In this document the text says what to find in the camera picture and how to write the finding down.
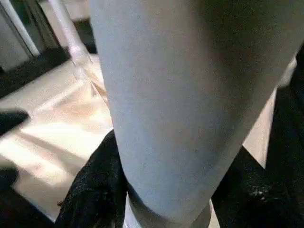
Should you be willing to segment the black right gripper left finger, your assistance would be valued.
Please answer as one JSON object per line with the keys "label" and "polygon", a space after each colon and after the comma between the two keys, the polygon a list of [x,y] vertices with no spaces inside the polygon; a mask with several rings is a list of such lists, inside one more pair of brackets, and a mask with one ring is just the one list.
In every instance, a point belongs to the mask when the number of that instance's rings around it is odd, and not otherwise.
{"label": "black right gripper left finger", "polygon": [[57,228],[121,228],[127,181],[111,130],[77,173],[56,219]]}

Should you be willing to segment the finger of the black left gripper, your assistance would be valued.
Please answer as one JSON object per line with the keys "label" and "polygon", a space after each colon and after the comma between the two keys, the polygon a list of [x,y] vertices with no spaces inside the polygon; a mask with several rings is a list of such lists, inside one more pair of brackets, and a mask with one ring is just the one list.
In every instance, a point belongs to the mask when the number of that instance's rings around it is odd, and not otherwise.
{"label": "finger of the black left gripper", "polygon": [[19,177],[19,170],[15,164],[0,166],[0,190],[7,190]]}
{"label": "finger of the black left gripper", "polygon": [[30,120],[30,115],[20,109],[0,110],[0,135],[4,135],[12,129]]}

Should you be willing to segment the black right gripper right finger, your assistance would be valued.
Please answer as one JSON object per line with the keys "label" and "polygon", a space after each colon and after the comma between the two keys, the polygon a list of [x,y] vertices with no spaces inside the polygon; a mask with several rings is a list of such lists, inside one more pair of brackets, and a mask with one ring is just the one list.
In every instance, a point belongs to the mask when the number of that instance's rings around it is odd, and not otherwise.
{"label": "black right gripper right finger", "polygon": [[241,147],[212,198],[222,228],[302,228],[304,218],[286,191]]}

